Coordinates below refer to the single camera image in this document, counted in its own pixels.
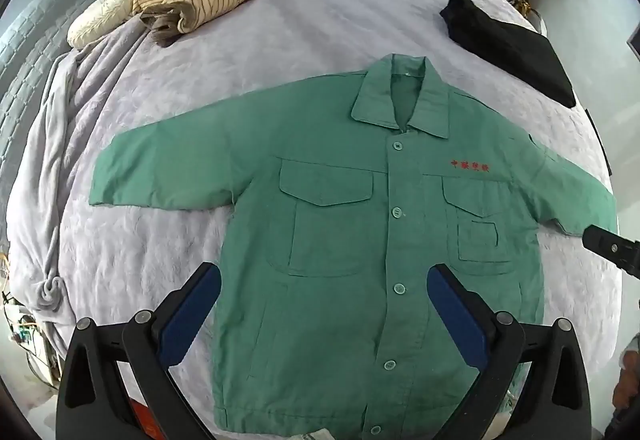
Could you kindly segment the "green work jacket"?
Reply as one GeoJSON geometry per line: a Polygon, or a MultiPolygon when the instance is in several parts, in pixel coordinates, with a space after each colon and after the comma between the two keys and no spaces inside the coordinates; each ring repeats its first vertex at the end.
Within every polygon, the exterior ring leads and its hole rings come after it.
{"type": "Polygon", "coordinates": [[[428,299],[428,269],[538,323],[539,227],[616,227],[600,180],[401,55],[126,131],[96,160],[90,201],[233,206],[214,422],[282,437],[434,434],[475,373],[428,299]]]}

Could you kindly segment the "black folded garment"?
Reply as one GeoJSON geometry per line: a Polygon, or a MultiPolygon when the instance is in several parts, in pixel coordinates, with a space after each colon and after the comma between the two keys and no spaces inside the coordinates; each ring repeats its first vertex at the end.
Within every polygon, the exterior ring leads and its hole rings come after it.
{"type": "Polygon", "coordinates": [[[472,0],[448,0],[439,15],[449,37],[468,52],[565,108],[577,106],[572,83],[547,37],[491,18],[472,0]]]}

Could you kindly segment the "grey padded headboard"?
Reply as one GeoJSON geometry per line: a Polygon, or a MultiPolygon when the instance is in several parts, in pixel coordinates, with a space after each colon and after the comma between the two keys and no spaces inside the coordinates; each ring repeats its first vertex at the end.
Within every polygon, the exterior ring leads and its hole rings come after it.
{"type": "Polygon", "coordinates": [[[68,50],[67,31],[94,0],[32,0],[1,35],[1,175],[20,165],[53,61],[68,50]]]}

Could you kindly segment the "grey bed blanket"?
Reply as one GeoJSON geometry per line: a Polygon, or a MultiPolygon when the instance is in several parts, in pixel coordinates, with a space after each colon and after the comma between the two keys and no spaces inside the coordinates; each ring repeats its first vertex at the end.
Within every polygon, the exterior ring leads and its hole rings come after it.
{"type": "MultiPolygon", "coordinates": [[[[523,23],[505,0],[472,1],[523,23]]],[[[217,259],[230,212],[90,206],[94,162],[112,138],[233,95],[361,70],[393,52],[430,59],[447,83],[607,181],[585,111],[451,41],[440,15],[447,2],[250,0],[167,48],[131,19],[51,60],[21,124],[24,153],[6,208],[12,292],[58,350],[82,317],[114,323],[155,306],[217,259]]]]}

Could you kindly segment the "cream pillow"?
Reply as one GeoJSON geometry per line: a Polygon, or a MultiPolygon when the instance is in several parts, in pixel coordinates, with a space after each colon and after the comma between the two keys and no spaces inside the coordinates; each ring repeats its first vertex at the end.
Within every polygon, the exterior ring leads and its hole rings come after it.
{"type": "Polygon", "coordinates": [[[112,32],[134,15],[134,0],[95,0],[71,24],[66,41],[83,49],[112,32]]]}

